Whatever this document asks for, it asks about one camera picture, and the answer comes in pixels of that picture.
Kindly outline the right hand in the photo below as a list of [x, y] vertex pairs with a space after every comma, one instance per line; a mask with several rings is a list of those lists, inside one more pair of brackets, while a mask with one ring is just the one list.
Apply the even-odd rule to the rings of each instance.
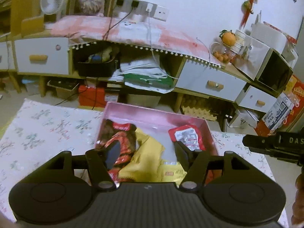
[[292, 225], [300, 225], [304, 219], [304, 188], [303, 188], [303, 174], [300, 174], [295, 182], [296, 185], [296, 196], [295, 202], [292, 206], [293, 215], [291, 218]]

